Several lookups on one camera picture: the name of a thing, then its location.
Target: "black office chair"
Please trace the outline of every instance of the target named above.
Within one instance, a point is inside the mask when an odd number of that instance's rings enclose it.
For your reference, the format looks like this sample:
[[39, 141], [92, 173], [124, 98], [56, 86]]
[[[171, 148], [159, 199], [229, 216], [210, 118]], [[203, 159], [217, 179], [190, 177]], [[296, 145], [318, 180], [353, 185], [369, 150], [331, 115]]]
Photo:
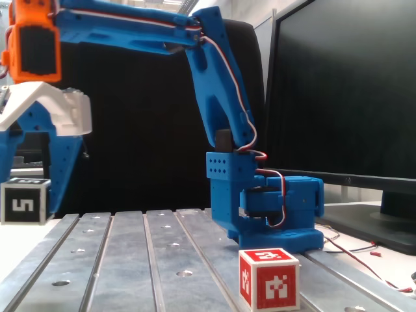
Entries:
[[[253, 117], [263, 133], [263, 76], [254, 29], [226, 21]], [[90, 97], [93, 131], [57, 217], [66, 213], [209, 207], [211, 151], [184, 52], [155, 55], [62, 44], [63, 80]]]

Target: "black monitor screen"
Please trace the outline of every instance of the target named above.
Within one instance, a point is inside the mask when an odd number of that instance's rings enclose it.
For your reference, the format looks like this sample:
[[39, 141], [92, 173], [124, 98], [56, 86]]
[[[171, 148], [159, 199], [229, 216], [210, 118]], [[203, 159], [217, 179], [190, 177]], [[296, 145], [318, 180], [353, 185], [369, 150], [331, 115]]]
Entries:
[[415, 16], [416, 1], [316, 0], [281, 21], [270, 167], [416, 178]]

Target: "red and white wire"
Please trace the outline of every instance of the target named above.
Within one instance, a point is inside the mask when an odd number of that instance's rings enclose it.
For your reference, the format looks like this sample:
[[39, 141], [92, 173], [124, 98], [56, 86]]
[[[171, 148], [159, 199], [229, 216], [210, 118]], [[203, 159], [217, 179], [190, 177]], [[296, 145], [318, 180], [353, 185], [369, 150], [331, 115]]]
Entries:
[[360, 258], [358, 258], [356, 255], [354, 255], [352, 252], [350, 252], [349, 250], [339, 246], [336, 242], [334, 242], [332, 239], [330, 239], [329, 237], [325, 237], [325, 239], [328, 240], [328, 242], [330, 242], [331, 244], [333, 244], [335, 247], [337, 247], [338, 249], [342, 250], [344, 253], [346, 253], [347, 255], [349, 255], [351, 258], [355, 259], [356, 261], [358, 261], [359, 263], [361, 263], [364, 267], [366, 267], [367, 269], [369, 269], [375, 276], [377, 276], [380, 280], [382, 280], [387, 286], [389, 286], [390, 288], [396, 290], [396, 291], [400, 291], [402, 293], [410, 293], [413, 291], [412, 288], [408, 287], [408, 288], [398, 288], [397, 286], [395, 286], [394, 284], [390, 283], [389, 281], [383, 279], [379, 274], [376, 273], [376, 271], [374, 271], [373, 268], [371, 268], [368, 264], [366, 264], [364, 261], [362, 261]]
[[267, 160], [267, 154], [262, 152], [262, 151], [256, 151], [254, 149], [247, 149], [247, 151], [250, 151], [250, 152], [255, 153], [255, 154], [259, 154], [258, 156], [254, 157], [254, 159], [257, 160], [257, 161]]
[[269, 226], [273, 229], [277, 229], [280, 228], [283, 223], [285, 223], [286, 220], [286, 203], [285, 203], [285, 199], [286, 199], [286, 183], [285, 183], [285, 177], [278, 172], [277, 170], [270, 170], [270, 169], [256, 169], [255, 170], [256, 173], [258, 174], [262, 174], [262, 175], [275, 175], [275, 176], [280, 176], [280, 181], [281, 181], [281, 196], [283, 197], [283, 203], [281, 205], [281, 213], [282, 213], [282, 218], [280, 220], [279, 223], [274, 224], [274, 225], [270, 225]]
[[244, 145], [244, 146], [241, 146], [240, 148], [238, 148], [237, 149], [237, 151], [246, 151], [246, 150], [248, 150], [248, 149], [250, 149], [254, 144], [255, 144], [255, 141], [257, 140], [257, 130], [255, 129], [255, 127], [254, 127], [254, 124], [250, 121], [250, 119], [249, 119], [249, 117], [248, 117], [248, 114], [247, 114], [247, 111], [246, 111], [246, 107], [244, 106], [244, 103], [242, 102], [242, 97], [241, 97], [241, 90], [240, 90], [240, 86], [239, 86], [239, 84], [238, 84], [238, 82], [237, 82], [237, 80], [236, 80], [236, 78], [235, 78], [235, 76], [234, 76], [234, 73], [233, 73], [233, 70], [231, 69], [231, 66], [229, 65], [229, 62], [228, 62], [228, 60], [227, 60], [227, 57], [226, 57], [226, 55], [224, 54], [224, 52], [221, 50], [221, 48], [219, 47], [219, 45], [218, 44], [216, 44], [216, 42], [214, 41], [214, 40], [212, 40], [211, 38], [209, 38], [209, 37], [207, 37], [207, 36], [202, 36], [201, 37], [201, 39], [204, 39], [204, 40], [206, 40], [207, 42], [209, 42], [210, 44], [212, 44], [214, 47], [215, 47], [215, 49], [218, 51], [218, 53], [220, 54], [220, 56], [221, 56], [221, 58], [222, 58], [222, 60], [224, 61], [224, 64], [226, 65], [226, 67], [227, 67], [227, 70], [228, 70], [228, 72], [229, 72], [229, 74], [230, 74], [230, 76], [231, 76], [231, 79], [233, 80], [233, 82], [234, 82], [234, 85], [235, 85], [235, 89], [237, 90], [237, 97], [238, 97], [238, 99], [239, 99], [239, 103], [240, 103], [240, 106], [241, 106], [241, 109], [242, 109], [242, 111], [245, 113], [245, 115], [246, 115], [246, 119], [247, 119], [247, 123], [250, 125], [250, 127], [252, 128], [252, 130], [253, 130], [253, 134], [254, 134], [254, 136], [253, 136], [253, 140], [250, 142], [250, 143], [248, 143], [248, 144], [246, 144], [246, 145]]
[[[135, 23], [143, 23], [143, 24], [149, 24], [149, 25], [156, 25], [156, 26], [161, 26], [161, 27], [167, 27], [167, 28], [176, 28], [179, 25], [176, 25], [174, 23], [169, 23], [167, 21], [158, 21], [156, 19], [146, 19], [146, 18], [135, 18], [134, 16], [125, 16], [125, 15], [121, 15], [121, 14], [110, 14], [110, 13], [104, 13], [104, 12], [96, 12], [96, 11], [92, 11], [92, 10], [73, 10], [73, 9], [69, 9], [69, 8], [60, 8], [59, 9], [60, 12], [62, 11], [68, 11], [71, 12], [73, 14], [77, 14], [77, 15], [88, 15], [88, 16], [97, 16], [100, 18], [110, 18], [113, 20], [120, 20], [120, 21], [132, 21]], [[186, 31], [200, 31], [202, 30], [202, 27], [200, 26], [186, 26], [185, 27]]]
[[[6, 28], [5, 36], [6, 36], [6, 49], [8, 49], [8, 38], [10, 37], [10, 33], [12, 32], [14, 25], [10, 25]], [[8, 73], [8, 67], [5, 66], [4, 70], [0, 73], [0, 79], [3, 79], [7, 76]]]

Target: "aruco marker cube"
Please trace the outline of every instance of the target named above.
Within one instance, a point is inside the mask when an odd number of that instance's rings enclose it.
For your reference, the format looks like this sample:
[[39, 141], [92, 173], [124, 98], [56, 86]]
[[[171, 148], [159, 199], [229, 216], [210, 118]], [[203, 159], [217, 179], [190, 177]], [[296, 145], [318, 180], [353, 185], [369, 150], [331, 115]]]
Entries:
[[280, 248], [240, 250], [240, 297], [253, 312], [300, 309], [299, 260]]

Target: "metal table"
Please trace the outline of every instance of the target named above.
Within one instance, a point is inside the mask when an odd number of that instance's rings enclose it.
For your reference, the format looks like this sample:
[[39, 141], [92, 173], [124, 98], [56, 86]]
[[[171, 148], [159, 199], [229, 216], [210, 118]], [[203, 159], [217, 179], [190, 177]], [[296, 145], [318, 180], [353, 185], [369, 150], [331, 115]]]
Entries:
[[[0, 311], [247, 312], [239, 247], [209, 215], [66, 215], [0, 284]], [[415, 300], [323, 251], [296, 257], [302, 312], [416, 311]]]

